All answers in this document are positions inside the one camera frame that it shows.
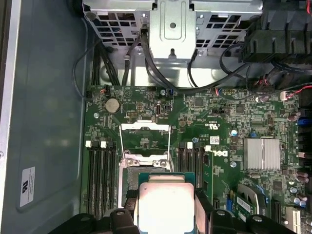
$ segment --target barcode label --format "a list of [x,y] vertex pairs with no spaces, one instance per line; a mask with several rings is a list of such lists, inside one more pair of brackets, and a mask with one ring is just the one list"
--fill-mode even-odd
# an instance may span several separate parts
[[246,211],[248,211],[250,213],[251,209],[250,209],[250,205],[248,205],[246,202],[244,202],[242,199],[240,199],[239,197],[237,197],[237,203],[242,206]]

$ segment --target green circuit board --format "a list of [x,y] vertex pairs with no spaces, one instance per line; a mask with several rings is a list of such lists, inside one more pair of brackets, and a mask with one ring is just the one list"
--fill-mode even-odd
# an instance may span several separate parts
[[[296,96],[287,102],[281,101],[279,95],[262,102],[258,97],[226,100],[212,90],[182,95],[162,88],[110,86],[108,94],[103,87],[92,86],[90,92],[96,98],[86,104],[84,141],[111,142],[112,147],[104,153],[83,149],[81,212],[100,218],[106,210],[116,207],[118,162],[122,156],[119,126],[138,120],[170,125],[173,171],[196,170],[200,174],[198,187],[204,189],[210,201],[217,200],[222,209],[229,209],[226,207],[229,194],[238,184],[261,190],[268,207],[272,199],[280,201],[283,214],[285,206],[292,204],[290,187],[302,189],[302,184],[294,179],[295,169],[299,167],[297,125],[288,120],[297,111]],[[245,97],[247,92],[224,89],[222,94],[234,99]],[[117,102],[108,107],[115,108],[114,113],[109,113],[105,105],[112,98]],[[122,137],[124,149],[131,153],[163,154],[168,149],[168,133],[162,131],[124,131]],[[279,139],[279,170],[245,168],[244,139],[262,137]],[[188,150],[188,142],[199,149],[199,154],[192,154],[192,158],[199,158],[197,165],[190,165],[191,159],[186,161],[185,153],[181,154]],[[241,208],[236,207],[233,203],[230,209],[238,216]]]

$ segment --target motherboard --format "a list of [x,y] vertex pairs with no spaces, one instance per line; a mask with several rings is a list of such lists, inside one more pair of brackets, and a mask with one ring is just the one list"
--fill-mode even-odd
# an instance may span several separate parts
[[194,95],[92,86],[86,104],[81,212],[98,219],[138,189],[142,172],[194,172],[215,208],[262,214],[301,233],[309,175],[299,170],[298,98]]

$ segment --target silver heatsink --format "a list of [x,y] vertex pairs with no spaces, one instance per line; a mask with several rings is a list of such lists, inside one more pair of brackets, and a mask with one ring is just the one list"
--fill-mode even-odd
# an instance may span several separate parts
[[244,139],[245,170],[280,170],[279,139]]

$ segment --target label sticker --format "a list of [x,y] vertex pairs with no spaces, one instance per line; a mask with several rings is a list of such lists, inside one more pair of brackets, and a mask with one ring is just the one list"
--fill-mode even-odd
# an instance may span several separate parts
[[210,144],[211,145],[219,145],[220,137],[219,136],[210,136]]
[[248,205],[245,201],[243,201],[242,199],[240,199],[239,197],[237,197],[237,203],[242,206],[246,211],[248,211],[250,213],[251,209],[250,209],[250,205]]
[[21,174],[20,207],[34,200],[34,183],[35,167],[24,169]]

